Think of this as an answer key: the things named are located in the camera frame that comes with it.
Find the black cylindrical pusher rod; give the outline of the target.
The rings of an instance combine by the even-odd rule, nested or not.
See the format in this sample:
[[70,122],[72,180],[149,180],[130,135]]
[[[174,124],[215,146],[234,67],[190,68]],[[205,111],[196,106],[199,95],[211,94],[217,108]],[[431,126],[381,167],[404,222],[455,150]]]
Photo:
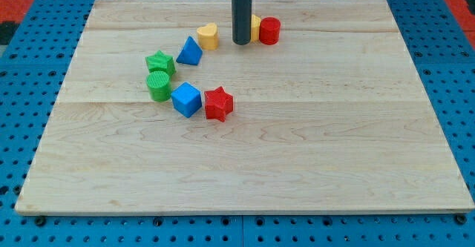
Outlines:
[[232,0],[232,40],[247,45],[251,40],[252,0]]

